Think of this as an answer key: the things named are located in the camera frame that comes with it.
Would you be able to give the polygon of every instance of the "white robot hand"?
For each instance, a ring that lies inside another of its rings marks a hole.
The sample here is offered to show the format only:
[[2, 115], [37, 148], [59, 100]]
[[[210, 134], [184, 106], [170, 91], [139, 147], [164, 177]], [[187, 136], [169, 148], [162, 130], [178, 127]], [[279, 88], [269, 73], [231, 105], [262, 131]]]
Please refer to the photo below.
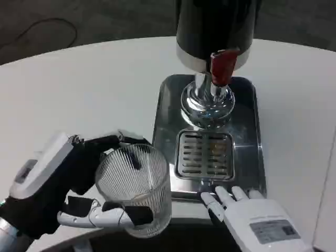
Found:
[[232, 187], [236, 200], [221, 186], [215, 188], [220, 204], [210, 193], [201, 199], [212, 220], [225, 223], [242, 252], [313, 252], [302, 239], [286, 211], [256, 190], [249, 197]]

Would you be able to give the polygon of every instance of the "metal base plate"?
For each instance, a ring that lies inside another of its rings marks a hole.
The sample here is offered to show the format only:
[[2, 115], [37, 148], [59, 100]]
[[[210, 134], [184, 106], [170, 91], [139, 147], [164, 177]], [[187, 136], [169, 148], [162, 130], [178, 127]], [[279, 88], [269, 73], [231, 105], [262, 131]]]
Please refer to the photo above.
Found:
[[189, 125], [181, 114], [181, 94], [193, 80], [193, 75], [167, 77], [161, 85], [157, 104], [153, 145], [163, 152], [170, 164], [173, 198], [195, 200], [197, 192], [211, 191], [217, 185], [225, 188], [239, 185], [246, 191], [255, 188], [266, 194], [256, 92], [251, 82], [242, 77], [233, 77], [229, 85], [236, 99], [231, 119], [214, 131], [232, 136], [233, 178], [187, 177], [175, 168], [181, 130], [202, 131]]

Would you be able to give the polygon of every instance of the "ribbed glass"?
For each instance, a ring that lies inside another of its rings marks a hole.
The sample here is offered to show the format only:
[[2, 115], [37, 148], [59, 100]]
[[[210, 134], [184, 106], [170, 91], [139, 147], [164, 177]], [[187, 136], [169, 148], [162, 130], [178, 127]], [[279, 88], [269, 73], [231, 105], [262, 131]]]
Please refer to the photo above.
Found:
[[152, 237], [169, 224], [172, 214], [169, 165], [154, 147], [132, 144], [111, 152], [97, 170], [96, 186], [106, 201], [150, 207], [154, 221], [126, 229], [132, 236]]

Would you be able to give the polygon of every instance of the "stainless steel drip tray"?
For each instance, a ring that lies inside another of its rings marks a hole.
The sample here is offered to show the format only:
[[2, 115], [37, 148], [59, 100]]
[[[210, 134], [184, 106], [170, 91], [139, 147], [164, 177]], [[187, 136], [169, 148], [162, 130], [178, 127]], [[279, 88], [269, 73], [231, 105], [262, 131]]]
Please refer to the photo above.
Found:
[[234, 177], [229, 134], [183, 130], [178, 135], [175, 174], [180, 178], [228, 181]]
[[181, 93], [193, 80], [193, 75], [167, 77], [157, 104], [153, 145], [170, 164], [173, 198], [196, 200], [197, 192], [211, 191], [217, 185], [239, 185], [265, 194], [254, 86], [245, 78], [232, 78], [236, 104], [230, 121], [215, 131], [205, 131], [189, 125], [181, 114]]

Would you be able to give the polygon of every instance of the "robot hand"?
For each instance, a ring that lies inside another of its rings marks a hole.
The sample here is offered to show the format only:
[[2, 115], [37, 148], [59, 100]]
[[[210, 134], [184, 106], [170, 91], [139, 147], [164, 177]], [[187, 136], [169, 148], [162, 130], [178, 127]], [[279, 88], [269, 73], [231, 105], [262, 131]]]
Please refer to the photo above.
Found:
[[[25, 251], [33, 240], [53, 234], [59, 225], [120, 228], [150, 223], [152, 212], [143, 206], [101, 205], [82, 197], [68, 197], [65, 203], [70, 190], [83, 195], [95, 184], [106, 152], [135, 143], [150, 144], [124, 130], [89, 140], [55, 134], [38, 157], [23, 165], [8, 198], [0, 203], [0, 252]], [[138, 164], [136, 158], [131, 162]]]
[[249, 197], [232, 187], [236, 200], [221, 186], [215, 188], [220, 204], [210, 193], [201, 199], [214, 224], [225, 224], [242, 252], [313, 252], [302, 239], [286, 211], [256, 190]]

